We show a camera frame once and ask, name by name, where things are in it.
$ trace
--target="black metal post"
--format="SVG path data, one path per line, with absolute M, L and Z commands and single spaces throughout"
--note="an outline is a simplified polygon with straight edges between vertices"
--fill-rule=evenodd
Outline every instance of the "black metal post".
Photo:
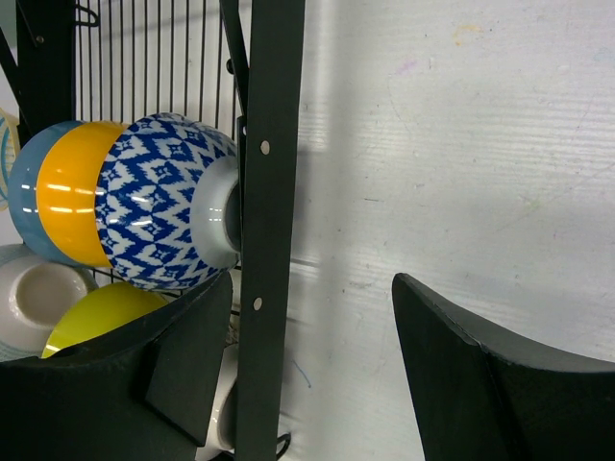
M 72 0 L 16 4 L 19 104 L 30 128 L 19 132 L 23 144 L 29 135 L 75 117 L 75 8 Z
M 15 62 L 14 57 L 12 56 L 11 47 L 7 42 L 6 37 L 4 36 L 4 32 L 0 28 L 0 65 L 2 66 L 2 70 L 7 77 L 7 81 L 9 82 L 9 86 L 11 87 L 12 94 L 17 101 L 17 104 L 21 108 L 21 94 L 19 91 L 19 70 L 17 68 L 17 63 Z M 24 121 L 26 127 L 28 127 L 28 117 L 26 114 L 21 112 L 21 119 Z
M 243 207 L 237 461 L 276 459 L 305 0 L 254 0 Z
M 239 95 L 241 112 L 248 113 L 248 83 L 250 69 L 248 67 L 248 55 L 243 41 L 241 21 L 239 20 L 239 0 L 220 0 L 220 9 L 224 20 L 224 28 L 229 42 L 229 54 L 231 55 L 234 80 Z

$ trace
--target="scuff mark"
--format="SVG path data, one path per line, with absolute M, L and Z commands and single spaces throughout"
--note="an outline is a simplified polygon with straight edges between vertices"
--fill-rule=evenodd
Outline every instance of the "scuff mark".
M 455 41 L 455 45 L 461 46 L 466 43 L 465 38 L 472 38 L 472 36 L 476 37 L 477 34 L 482 34 L 482 32 L 483 30 L 481 26 L 476 26 L 473 24 L 459 26 L 453 33 L 453 40 Z
M 603 47 L 598 50 L 598 53 L 594 55 L 595 62 L 610 62 L 611 64 L 615 64 L 615 52 L 610 48 Z
M 349 282 L 349 284 L 352 286 L 355 286 L 356 288 L 360 290 L 364 290 L 365 288 L 369 288 L 370 286 L 372 286 L 374 283 L 362 282 L 362 281 L 351 281 Z
M 525 195 L 519 195 L 519 198 L 523 201 L 528 211 L 535 211 L 542 206 L 539 199 L 531 199 Z
M 292 363 L 295 365 L 295 367 L 297 367 L 297 370 L 299 370 L 299 373 L 301 373 L 301 375 L 304 377 L 304 379 L 306 380 L 307 383 L 307 388 L 311 389 L 311 382 L 309 381 L 308 375 L 306 375 L 306 372 L 304 372 L 301 367 L 299 366 L 299 364 L 297 363 L 297 361 L 295 359 L 292 360 Z
M 414 60 L 408 60 L 406 62 L 404 62 L 401 66 L 399 66 L 397 68 L 397 70 L 395 71 L 395 75 L 407 75 L 410 73 L 410 71 L 416 67 L 416 64 L 418 62 L 414 61 Z
M 397 110 L 397 106 L 395 106 L 395 103 L 393 102 L 393 94 L 391 93 L 390 80 L 391 80 L 391 76 L 389 75 L 388 78 L 386 79 L 386 90 L 388 91 L 388 101 L 391 105 L 391 108 L 393 108 L 393 111 L 395 112 L 395 116 L 404 125 L 404 128 L 406 129 L 406 133 L 412 135 L 412 132 L 410 131 L 410 127 L 407 125 L 406 121 L 402 118 L 399 111 Z

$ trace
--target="light blue bowl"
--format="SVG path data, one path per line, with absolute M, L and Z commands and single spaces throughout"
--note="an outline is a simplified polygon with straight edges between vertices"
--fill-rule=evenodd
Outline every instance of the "light blue bowl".
M 12 165 L 9 177 L 9 211 L 12 223 L 24 243 L 38 255 L 50 261 L 81 266 L 62 253 L 45 233 L 37 207 L 38 171 L 53 145 L 66 133 L 83 122 L 61 122 L 36 134 L 21 149 Z

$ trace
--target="ceramic bowl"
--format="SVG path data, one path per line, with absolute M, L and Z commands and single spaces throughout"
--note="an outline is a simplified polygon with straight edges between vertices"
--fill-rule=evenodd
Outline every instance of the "ceramic bowl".
M 64 314 L 49 336 L 42 358 L 101 336 L 166 304 L 158 293 L 139 290 L 127 282 L 104 286 Z
M 0 211 L 9 203 L 9 175 L 19 154 L 19 120 L 0 109 Z
M 40 222 L 37 208 L 37 178 L 40 165 L 53 145 L 82 123 L 58 123 L 33 136 L 15 160 L 9 179 L 9 197 L 11 197 L 9 211 L 12 223 L 24 243 L 38 255 L 68 265 L 79 263 L 60 251 Z
M 96 218 L 113 269 L 137 287 L 186 289 L 235 266 L 234 143 L 177 114 L 142 118 L 103 164 Z
M 40 356 L 62 315 L 94 288 L 85 269 L 48 262 L 25 245 L 0 247 L 0 361 Z
M 222 451 L 234 449 L 238 359 L 238 345 L 228 346 L 224 350 L 213 397 L 207 441 L 204 447 L 196 450 L 195 461 L 210 461 Z
M 94 197 L 105 157 L 126 127 L 88 122 L 51 148 L 37 180 L 40 222 L 65 255 L 92 267 L 111 267 L 98 239 Z

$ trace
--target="wire rack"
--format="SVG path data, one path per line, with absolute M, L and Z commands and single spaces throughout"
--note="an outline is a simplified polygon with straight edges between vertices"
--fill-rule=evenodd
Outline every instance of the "wire rack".
M 176 112 L 235 140 L 238 100 L 218 1 L 80 0 L 76 4 L 75 115 L 85 121 L 131 123 Z M 90 15 L 98 27 L 87 27 Z M 249 28 L 251 5 L 240 14 Z M 119 281 L 93 269 L 100 285 Z M 178 298 L 182 291 L 165 292 Z M 238 315 L 235 303 L 234 315 Z M 231 322 L 229 342 L 238 324 Z

